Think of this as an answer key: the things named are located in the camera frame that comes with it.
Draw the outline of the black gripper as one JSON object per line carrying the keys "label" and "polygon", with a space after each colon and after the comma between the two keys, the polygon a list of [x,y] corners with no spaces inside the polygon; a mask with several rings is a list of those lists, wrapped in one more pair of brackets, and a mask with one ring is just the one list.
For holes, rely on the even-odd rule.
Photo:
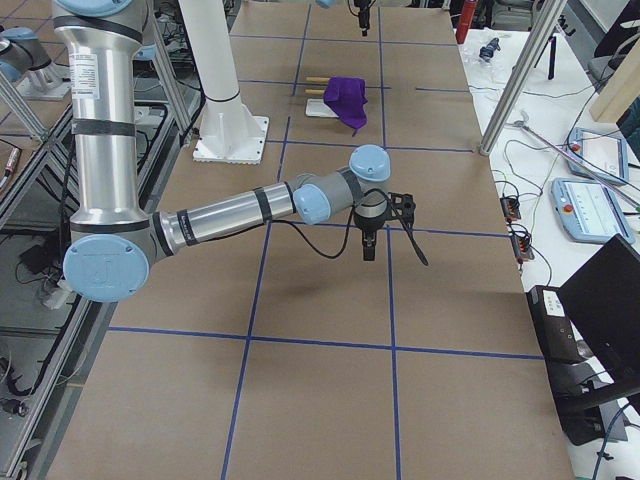
{"label": "black gripper", "polygon": [[365,217],[359,213],[354,214],[355,226],[362,233],[363,260],[370,261],[375,259],[377,231],[385,226],[388,220],[388,214],[382,213],[375,217]]}
{"label": "black gripper", "polygon": [[354,0],[353,5],[358,10],[358,23],[363,36],[368,35],[369,31],[369,13],[366,12],[371,8],[372,0]]}

